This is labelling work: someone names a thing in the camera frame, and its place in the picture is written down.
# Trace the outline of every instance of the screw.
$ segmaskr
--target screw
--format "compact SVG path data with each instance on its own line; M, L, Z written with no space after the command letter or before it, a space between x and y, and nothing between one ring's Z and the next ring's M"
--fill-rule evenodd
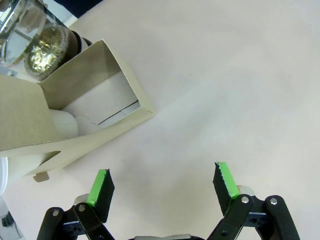
M270 203L272 205L276 205L278 203L277 199L275 199L274 197L270 199Z
M246 196L243 196L241 198L241 202L243 202L244 204L247 204L249 202L249 198L247 198Z
M59 214L59 210L58 209L55 209L52 213L52 215L55 217L55 216L58 216Z
M80 205L78 209L79 209L80 212L83 212L86 209L86 206L85 205Z

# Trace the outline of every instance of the black object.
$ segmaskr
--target black object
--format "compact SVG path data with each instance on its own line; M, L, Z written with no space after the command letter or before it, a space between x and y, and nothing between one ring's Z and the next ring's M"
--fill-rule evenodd
M2 221L2 226L4 226L4 227L10 227L10 226L12 226L12 225L14 224L14 222L15 222L15 220L14 220L14 218L12 217L12 215L11 215L10 212L8 212L8 214L7 214L5 217L3 217L3 218L1 219L1 221Z
M207 240L235 240L243 227L254 227L262 240L300 240L284 199L268 196L264 201L256 196L240 194L234 199L226 196L220 173L215 172L214 187L224 215ZM89 240L114 240L103 225L107 221L114 185L110 176L105 178L95 207L82 202L64 212L50 208L43 219L37 240L76 240L86 234ZM159 240L159 237L143 237ZM174 235L164 240L203 240L197 236Z
M76 18L80 18L87 11L103 0L54 0L64 6Z

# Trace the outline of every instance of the clear glass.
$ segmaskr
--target clear glass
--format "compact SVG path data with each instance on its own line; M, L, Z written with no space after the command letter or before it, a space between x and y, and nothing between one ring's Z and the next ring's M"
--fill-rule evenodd
M0 24L1 64L36 80L79 53L77 36L38 0L2 0Z

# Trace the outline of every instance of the white lid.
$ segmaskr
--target white lid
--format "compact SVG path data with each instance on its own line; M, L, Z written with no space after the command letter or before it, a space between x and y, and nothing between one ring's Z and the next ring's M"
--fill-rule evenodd
M4 193L8 182L8 158L0 157L0 196Z

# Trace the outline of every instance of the green tape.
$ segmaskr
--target green tape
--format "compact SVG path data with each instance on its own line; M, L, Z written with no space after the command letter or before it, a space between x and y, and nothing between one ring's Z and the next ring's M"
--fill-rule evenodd
M86 201L87 204L89 204L91 207L94 207L102 187L102 184L104 183L105 177L107 174L107 170L101 169L98 171L98 174L95 177L94 183L92 185L91 191L88 196L88 200Z
M240 195L240 191L237 187L237 184L234 180L234 178L231 175L231 172L229 170L229 167L226 162L217 162L219 165L219 169L222 173L222 177L224 180L224 184L226 186L226 189L228 190L230 198L234 199L237 196Z

